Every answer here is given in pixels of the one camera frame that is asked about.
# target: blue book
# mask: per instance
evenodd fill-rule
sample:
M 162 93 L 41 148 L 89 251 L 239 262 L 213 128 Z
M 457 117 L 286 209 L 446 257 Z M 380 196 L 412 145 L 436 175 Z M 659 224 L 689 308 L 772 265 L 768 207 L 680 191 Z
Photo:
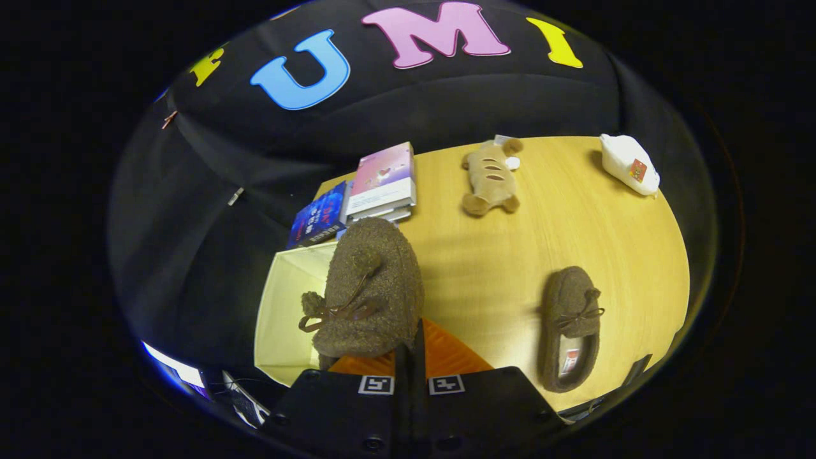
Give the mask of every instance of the blue book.
M 349 186 L 341 182 L 298 212 L 286 250 L 314 245 L 345 229 Z

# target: blue letter u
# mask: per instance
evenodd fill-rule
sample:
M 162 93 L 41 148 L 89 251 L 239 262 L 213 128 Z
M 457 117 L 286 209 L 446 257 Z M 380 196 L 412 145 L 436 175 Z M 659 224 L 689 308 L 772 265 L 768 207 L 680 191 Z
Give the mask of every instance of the blue letter u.
M 334 30 L 323 30 L 298 43 L 295 51 L 308 51 L 326 74 L 310 87 L 302 87 L 283 67 L 286 57 L 276 57 L 260 68 L 250 83 L 261 86 L 267 95 L 287 110 L 307 109 L 335 94 L 348 81 L 351 67 L 340 50 L 329 39 Z

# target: red label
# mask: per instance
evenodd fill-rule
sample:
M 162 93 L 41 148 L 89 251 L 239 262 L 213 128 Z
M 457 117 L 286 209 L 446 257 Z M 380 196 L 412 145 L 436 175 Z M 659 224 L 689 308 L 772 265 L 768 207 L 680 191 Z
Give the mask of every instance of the red label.
M 575 364 L 578 362 L 578 349 L 570 349 L 566 351 L 566 359 L 564 359 L 564 367 L 561 369 L 561 374 L 564 375 L 566 373 L 571 372 L 575 369 Z
M 646 175 L 646 165 L 641 163 L 637 159 L 634 163 L 632 163 L 632 167 L 629 169 L 629 175 L 635 177 L 639 183 L 643 183 L 643 177 Z

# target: shoelace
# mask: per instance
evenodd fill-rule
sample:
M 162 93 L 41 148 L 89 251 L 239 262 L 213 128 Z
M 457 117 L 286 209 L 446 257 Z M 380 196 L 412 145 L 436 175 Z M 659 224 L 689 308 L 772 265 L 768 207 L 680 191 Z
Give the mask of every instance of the shoelace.
M 357 285 L 357 288 L 354 289 L 354 293 L 352 293 L 351 297 L 348 298 L 346 304 L 342 306 L 333 307 L 318 306 L 314 314 L 306 315 L 300 320 L 298 328 L 300 328 L 304 332 L 314 332 L 318 328 L 322 327 L 324 323 L 330 320 L 336 319 L 361 320 L 377 312 L 377 306 L 369 302 L 363 302 L 359 305 L 354 306 L 353 308 L 348 307 L 348 305 L 350 305 L 352 301 L 354 301 L 354 298 L 357 297 L 357 294 L 360 293 L 362 286 L 366 283 L 366 280 L 368 280 L 368 278 L 369 276 L 367 275 L 360 279 L 360 283 Z M 320 319 L 321 321 L 313 323 L 312 325 L 306 325 L 306 323 L 308 323 L 310 319 Z
M 582 321 L 587 320 L 587 319 L 594 319 L 596 317 L 601 317 L 604 314 L 604 312 L 606 311 L 604 308 L 596 308 L 594 310 L 589 309 L 589 305 L 591 305 L 591 303 L 594 300 L 597 300 L 598 297 L 601 296 L 601 291 L 600 290 L 598 290 L 597 288 L 594 288 L 594 287 L 590 288 L 589 290 L 586 291 L 584 296 L 586 297 L 587 304 L 584 305 L 581 312 L 577 313 L 574 316 L 567 315 L 567 314 L 561 314 L 561 317 L 563 317 L 564 319 L 562 319 L 562 320 L 560 320 L 560 321 L 558 321 L 556 323 L 556 326 L 558 327 L 559 332 L 563 333 L 564 331 L 566 331 L 566 329 L 570 325 L 581 323 Z

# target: pink book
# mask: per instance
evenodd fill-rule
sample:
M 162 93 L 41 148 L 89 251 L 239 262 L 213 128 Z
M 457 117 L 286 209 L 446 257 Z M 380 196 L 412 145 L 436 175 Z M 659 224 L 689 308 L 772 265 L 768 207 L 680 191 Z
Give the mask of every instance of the pink book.
M 414 205 L 414 148 L 410 142 L 378 151 L 360 160 L 348 198 L 348 216 L 358 220 Z

